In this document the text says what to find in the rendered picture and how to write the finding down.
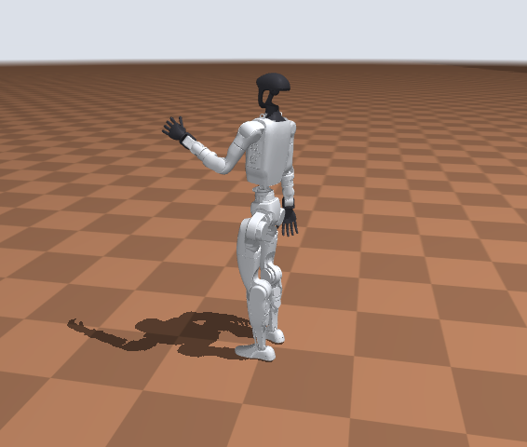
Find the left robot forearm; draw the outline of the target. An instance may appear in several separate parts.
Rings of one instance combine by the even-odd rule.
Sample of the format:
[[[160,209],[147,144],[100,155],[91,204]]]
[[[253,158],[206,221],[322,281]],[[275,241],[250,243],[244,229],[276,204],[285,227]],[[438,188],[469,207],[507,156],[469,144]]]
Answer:
[[[217,157],[217,154],[211,152],[202,143],[193,140],[189,135],[182,141],[192,154],[200,159],[204,166],[217,172],[221,172],[225,168],[225,162],[222,158]]]

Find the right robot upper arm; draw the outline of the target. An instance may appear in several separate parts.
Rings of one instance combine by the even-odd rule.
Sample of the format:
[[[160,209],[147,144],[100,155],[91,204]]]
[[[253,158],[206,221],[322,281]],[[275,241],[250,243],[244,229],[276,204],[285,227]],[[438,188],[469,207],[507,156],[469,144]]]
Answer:
[[[286,168],[285,168],[284,172],[290,170],[291,167],[292,167],[293,142],[294,142],[294,134],[296,132],[296,124],[293,121],[290,121],[290,123],[291,123],[291,140],[290,140],[290,147],[289,147],[289,152],[288,152],[287,164],[286,164]]]

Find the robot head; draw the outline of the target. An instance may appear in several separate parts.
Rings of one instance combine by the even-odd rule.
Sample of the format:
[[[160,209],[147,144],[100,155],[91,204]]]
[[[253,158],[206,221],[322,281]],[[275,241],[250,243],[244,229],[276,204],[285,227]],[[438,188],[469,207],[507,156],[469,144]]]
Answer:
[[[269,73],[260,76],[256,80],[256,84],[259,88],[258,103],[261,108],[265,108],[267,113],[266,118],[275,122],[286,121],[280,114],[278,105],[272,103],[272,99],[280,91],[289,91],[291,89],[288,79],[277,73]],[[266,102],[263,102],[264,91],[269,90],[269,95]]]

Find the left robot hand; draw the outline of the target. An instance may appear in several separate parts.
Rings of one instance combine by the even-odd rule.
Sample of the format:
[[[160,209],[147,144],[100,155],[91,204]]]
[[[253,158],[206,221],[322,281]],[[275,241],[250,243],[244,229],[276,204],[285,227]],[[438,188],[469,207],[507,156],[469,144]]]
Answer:
[[[169,131],[169,133],[165,130],[162,129],[162,132],[169,135],[169,137],[173,140],[177,140],[179,141],[179,143],[185,147],[186,149],[188,149],[185,145],[182,144],[182,141],[186,138],[186,136],[190,136],[193,140],[196,141],[196,138],[194,136],[192,136],[189,132],[186,132],[186,129],[183,127],[183,123],[182,123],[182,117],[179,116],[179,120],[180,120],[180,124],[178,124],[173,117],[170,118],[170,120],[172,121],[173,125],[167,120],[167,124],[171,126],[171,128],[169,128],[168,126],[164,125],[164,128],[167,129]],[[188,149],[189,150],[189,149]]]

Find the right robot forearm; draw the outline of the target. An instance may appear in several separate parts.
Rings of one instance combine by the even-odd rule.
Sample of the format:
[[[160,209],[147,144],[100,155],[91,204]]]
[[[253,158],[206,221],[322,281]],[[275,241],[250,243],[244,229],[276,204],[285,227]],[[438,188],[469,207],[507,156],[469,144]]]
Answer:
[[[294,178],[294,169],[293,167],[291,167],[290,170],[283,173],[283,176],[281,179],[281,187],[282,187],[282,193],[284,196],[285,207],[293,206],[293,196],[294,196],[293,178]]]

